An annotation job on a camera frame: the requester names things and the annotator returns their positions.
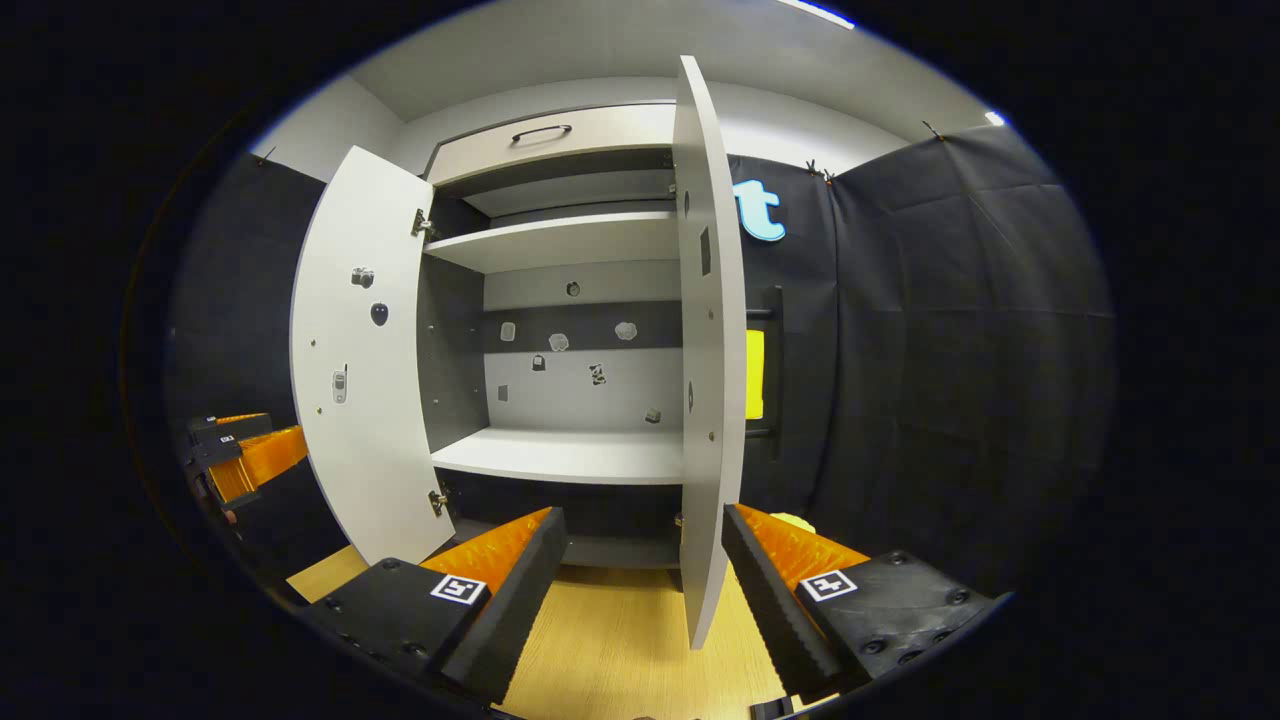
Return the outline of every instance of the cabinet shelf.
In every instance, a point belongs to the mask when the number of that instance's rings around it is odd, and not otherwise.
[[[453,539],[463,543],[497,525],[460,518],[453,521],[453,527],[457,530]],[[662,538],[570,534],[561,564],[582,568],[680,568],[680,544]]]
[[[428,255],[479,273],[618,260],[678,260],[676,214],[611,213],[539,220],[428,243]]]
[[[682,482],[680,433],[485,428],[431,454],[436,468],[525,480],[603,486]]]

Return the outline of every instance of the cabinet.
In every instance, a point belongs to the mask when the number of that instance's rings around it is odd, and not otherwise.
[[[701,647],[741,483],[746,310],[719,126],[692,58],[678,77],[675,104],[453,138],[426,179],[343,160],[302,249],[291,368],[316,478],[366,561],[484,529],[431,502],[443,473],[466,474],[472,506],[559,488],[581,500],[570,519],[678,493],[669,541],[571,538],[566,561],[678,565]]]

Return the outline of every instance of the handle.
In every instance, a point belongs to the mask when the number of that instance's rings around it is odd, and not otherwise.
[[[515,145],[515,143],[520,142],[521,137],[525,137],[526,135],[529,135],[531,132],[543,132],[544,129],[559,129],[559,131],[563,131],[563,132],[568,132],[568,131],[573,129],[573,126],[547,126],[544,128],[526,129],[525,132],[517,132],[516,135],[511,136],[511,143]]]

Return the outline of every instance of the blue letter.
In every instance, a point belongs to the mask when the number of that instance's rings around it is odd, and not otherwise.
[[[739,215],[742,218],[742,227],[753,237],[767,242],[777,242],[787,234],[787,228],[769,219],[769,206],[778,205],[778,196],[764,191],[760,181],[745,181],[733,186],[733,196],[737,197]]]

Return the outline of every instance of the cabinet door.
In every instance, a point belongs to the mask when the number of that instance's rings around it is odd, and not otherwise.
[[[676,225],[684,316],[684,533],[680,570],[689,642],[710,629],[728,557],[722,507],[737,502],[746,429],[746,300],[733,183],[707,83],[680,59],[676,128]]]
[[[430,184],[352,147],[311,217],[293,281],[289,369],[311,468],[369,564],[419,562],[453,536],[429,500],[440,488],[417,387],[417,210],[430,213]],[[357,269],[372,272],[367,288],[352,282]]]

